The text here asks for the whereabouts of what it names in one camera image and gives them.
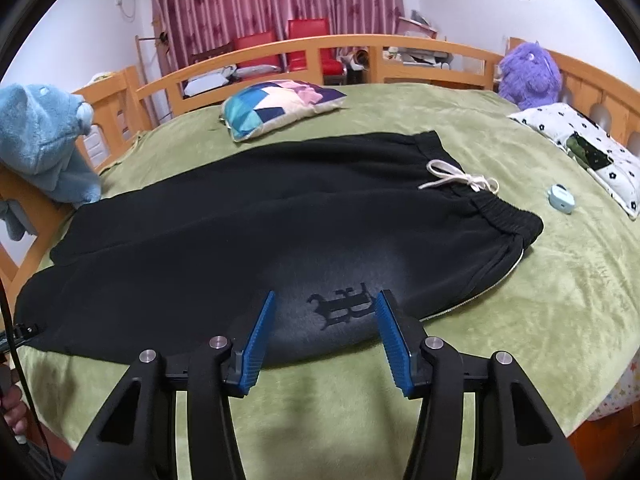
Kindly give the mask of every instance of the green bedspread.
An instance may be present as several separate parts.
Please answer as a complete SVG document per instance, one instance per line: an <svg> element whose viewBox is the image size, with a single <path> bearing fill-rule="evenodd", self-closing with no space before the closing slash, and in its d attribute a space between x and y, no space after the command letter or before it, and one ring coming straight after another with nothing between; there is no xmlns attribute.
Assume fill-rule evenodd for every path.
<svg viewBox="0 0 640 480"><path fill-rule="evenodd" d="M640 226L548 140L506 118L514 107L496 94L423 84L341 90L348 94L343 110L251 144L230 140L218 121L218 107L164 124L103 175L105 196L269 142L436 130L466 171L496 178L500 197L537 213L545 230L501 286L428 322L427 330L459 351L483 356L498 349L512 352L564 431L572 432L638 349ZM570 216L548 204L546 190L556 183L576 197ZM42 419L76 446L125 367L31 348L20 355ZM189 477L185 406L180 396L183 479ZM263 370L249 396L232 399L231 407L249 479L389 480L404 471L420 402L402 397L382 346L372 342L340 355ZM459 478L470 474L472 413L467 402Z"/></svg>

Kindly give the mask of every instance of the bed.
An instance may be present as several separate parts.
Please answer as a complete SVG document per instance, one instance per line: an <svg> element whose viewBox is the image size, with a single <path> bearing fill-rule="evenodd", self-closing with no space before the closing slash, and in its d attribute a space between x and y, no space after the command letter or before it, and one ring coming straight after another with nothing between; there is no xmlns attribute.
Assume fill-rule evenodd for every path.
<svg viewBox="0 0 640 480"><path fill-rule="evenodd" d="M249 83L188 99L179 91L180 82L191 76L292 50L306 51L307 70L280 77L321 84L319 49L336 46L369 47L371 84L341 88L348 95L343 110L301 121L250 144L234 144L218 121L219 108L207 107ZM446 50L481 60L482 70L471 74L384 61L384 46ZM640 94L593 67L554 56L577 108L588 113L591 104L605 104L614 119L612 135L626 144L630 133L640 129ZM483 356L497 349L512 352L564 432L571 434L638 350L640 306L635 300L640 297L640 282L634 271L640 266L640 252L633 248L640 242L640 230L577 164L542 136L506 117L516 108L491 91L499 60L497 54L423 38L327 36L225 54L146 86L140 85L134 68L127 68L79 93L94 104L95 122L110 149L97 168L102 171L105 197L260 144L373 131L436 130L445 149L467 171L500 181L500 196L541 216L545 230L501 286L429 321L426 329L459 351ZM380 84L388 79L426 80L434 85ZM118 113L124 111L129 130L151 130L142 100L156 91L167 93L176 118L124 139L116 124ZM546 190L558 182L578 197L579 208L570 217L548 205ZM6 254L0 258L2 279L13 302L28 277L49 264L47 251L62 236L70 211L53 205L4 168L0 193L20 200L39 232L20 266ZM126 369L28 347L20 350L20 357L42 420L72 447ZM468 478L472 465L472 397L466 401L459 478ZM246 475L255 479L400 478L419 407L394 387L384 351L376 342L264 370L246 399L232 399ZM184 397L178 398L177 414L178 468L180 477L188 478ZM583 464L590 459L577 451Z"/></svg>

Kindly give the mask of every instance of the white zipper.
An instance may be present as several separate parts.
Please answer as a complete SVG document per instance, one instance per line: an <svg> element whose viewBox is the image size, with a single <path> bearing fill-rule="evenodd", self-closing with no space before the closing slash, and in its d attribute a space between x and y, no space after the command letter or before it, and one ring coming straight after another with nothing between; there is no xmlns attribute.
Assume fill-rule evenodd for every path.
<svg viewBox="0 0 640 480"><path fill-rule="evenodd" d="M469 303L469 302L471 302L473 300L476 300L477 298L482 296L484 293L489 292L490 290L492 290L492 288L497 287L504 280L506 280L509 277L509 275L515 270L515 268L518 266L518 264L520 263L520 261L521 261L523 256L524 256L524 250L522 250L522 252L520 253L520 257L518 258L518 261L513 264L513 267L511 267L511 269L509 269L509 272L507 272L503 277L501 277L497 282L495 282L489 288L486 288L482 292L479 292L478 294L476 294L474 297L469 298L468 300L465 300L462 303L457 304L456 306L452 306L451 308L448 308L447 310L443 310L442 312L439 312L437 314L433 314L432 316L425 317L424 319L421 319L420 321L430 321L431 319L434 319L435 317L444 316L445 314L448 314L449 312L452 312L453 310L456 310L458 307L466 305L467 303Z"/></svg>

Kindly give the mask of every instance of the purple plush toy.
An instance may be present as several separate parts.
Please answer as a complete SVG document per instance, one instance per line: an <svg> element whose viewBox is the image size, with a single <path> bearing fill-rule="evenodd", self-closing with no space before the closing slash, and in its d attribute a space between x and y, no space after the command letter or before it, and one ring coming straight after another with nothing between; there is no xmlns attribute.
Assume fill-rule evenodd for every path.
<svg viewBox="0 0 640 480"><path fill-rule="evenodd" d="M520 110L550 105L558 101L562 76L556 62L537 43L523 43L500 62L500 97Z"/></svg>

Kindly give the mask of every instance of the blue gripper pad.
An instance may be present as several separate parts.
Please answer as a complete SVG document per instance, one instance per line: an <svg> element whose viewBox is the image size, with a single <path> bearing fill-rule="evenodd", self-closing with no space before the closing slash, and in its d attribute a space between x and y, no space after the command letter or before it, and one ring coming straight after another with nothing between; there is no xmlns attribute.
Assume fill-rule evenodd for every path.
<svg viewBox="0 0 640 480"><path fill-rule="evenodd" d="M382 292L376 298L375 309L378 331L385 347L386 360L389 361L394 383L402 390L402 394L405 397L409 397L414 390L414 383L411 379L409 351L402 339L394 313L391 311L391 307L389 307Z"/></svg>
<svg viewBox="0 0 640 480"><path fill-rule="evenodd" d="M254 330L251 332L246 347L242 352L242 374L238 381L238 389L245 395L249 393L249 389L255 386L258 381L258 374L260 373L260 368L262 368L264 354L267 351L267 341L273 327L275 313L275 293L271 291L264 301L258 321L255 323Z"/></svg>

